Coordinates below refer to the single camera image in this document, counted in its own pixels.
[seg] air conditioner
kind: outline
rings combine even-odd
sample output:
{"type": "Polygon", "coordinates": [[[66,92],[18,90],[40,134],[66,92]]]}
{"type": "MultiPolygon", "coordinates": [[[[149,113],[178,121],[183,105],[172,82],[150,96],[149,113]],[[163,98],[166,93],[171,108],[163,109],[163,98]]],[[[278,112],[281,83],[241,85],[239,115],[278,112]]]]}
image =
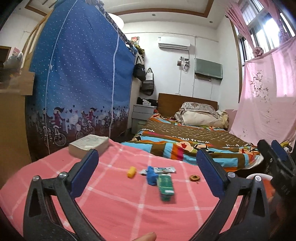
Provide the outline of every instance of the air conditioner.
{"type": "Polygon", "coordinates": [[[190,40],[176,37],[158,37],[159,48],[189,50],[190,40]]]}

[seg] curtain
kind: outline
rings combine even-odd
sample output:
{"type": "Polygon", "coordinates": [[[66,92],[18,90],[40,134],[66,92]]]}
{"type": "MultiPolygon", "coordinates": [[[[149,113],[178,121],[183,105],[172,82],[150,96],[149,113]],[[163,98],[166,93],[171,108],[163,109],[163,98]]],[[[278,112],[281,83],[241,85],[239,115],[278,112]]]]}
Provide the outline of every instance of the curtain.
{"type": "Polygon", "coordinates": [[[239,8],[238,4],[236,2],[230,2],[225,12],[226,12],[226,15],[229,17],[229,19],[237,27],[239,32],[244,36],[244,38],[250,44],[253,50],[254,57],[261,56],[263,54],[263,49],[258,46],[256,47],[254,46],[250,31],[248,29],[248,26],[244,20],[244,17],[242,15],[241,9],[239,8]]]}
{"type": "Polygon", "coordinates": [[[265,9],[267,9],[271,17],[275,20],[275,22],[279,26],[279,42],[284,43],[287,40],[289,40],[290,36],[284,29],[283,23],[281,21],[280,12],[277,6],[271,0],[259,0],[259,2],[262,4],[262,6],[265,9]]]}
{"type": "Polygon", "coordinates": [[[245,63],[242,94],[230,133],[245,142],[295,139],[296,37],[245,63]]]}

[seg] green box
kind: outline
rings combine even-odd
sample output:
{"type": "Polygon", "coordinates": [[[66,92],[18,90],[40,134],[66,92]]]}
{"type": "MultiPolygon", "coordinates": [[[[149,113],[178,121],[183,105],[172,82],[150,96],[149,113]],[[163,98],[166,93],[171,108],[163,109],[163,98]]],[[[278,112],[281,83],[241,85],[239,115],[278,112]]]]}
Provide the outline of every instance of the green box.
{"type": "Polygon", "coordinates": [[[158,174],[157,186],[161,200],[170,201],[170,198],[175,194],[171,175],[158,174]]]}

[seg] handbag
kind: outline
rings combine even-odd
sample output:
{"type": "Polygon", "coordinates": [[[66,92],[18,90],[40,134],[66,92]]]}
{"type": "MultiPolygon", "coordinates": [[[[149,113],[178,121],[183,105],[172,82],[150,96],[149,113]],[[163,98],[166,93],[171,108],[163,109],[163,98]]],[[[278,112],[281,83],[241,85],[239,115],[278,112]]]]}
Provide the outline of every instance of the handbag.
{"type": "Polygon", "coordinates": [[[152,69],[149,68],[145,76],[145,81],[141,83],[140,92],[145,95],[151,96],[154,92],[154,87],[154,74],[152,72],[152,69]]]}
{"type": "Polygon", "coordinates": [[[146,80],[145,66],[142,64],[141,59],[140,59],[141,63],[138,63],[139,59],[140,59],[140,56],[137,57],[136,65],[133,68],[133,76],[135,78],[138,78],[141,81],[145,81],[146,80]]]}

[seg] blue gripper pad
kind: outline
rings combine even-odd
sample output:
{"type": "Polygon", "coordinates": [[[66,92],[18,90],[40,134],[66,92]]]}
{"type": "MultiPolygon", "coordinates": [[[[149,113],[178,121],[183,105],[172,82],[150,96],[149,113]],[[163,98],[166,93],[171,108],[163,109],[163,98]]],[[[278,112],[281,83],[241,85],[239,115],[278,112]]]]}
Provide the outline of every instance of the blue gripper pad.
{"type": "Polygon", "coordinates": [[[199,150],[197,152],[196,162],[212,194],[222,199],[225,195],[225,187],[228,183],[226,172],[222,166],[216,163],[205,150],[199,150]]]}
{"type": "Polygon", "coordinates": [[[70,196],[73,199],[81,196],[98,163],[99,154],[97,150],[91,149],[84,158],[76,163],[68,172],[66,182],[70,196]]]}
{"type": "Polygon", "coordinates": [[[288,161],[287,152],[282,148],[282,146],[276,140],[272,141],[271,147],[275,151],[275,153],[279,156],[281,161],[288,161]]]}

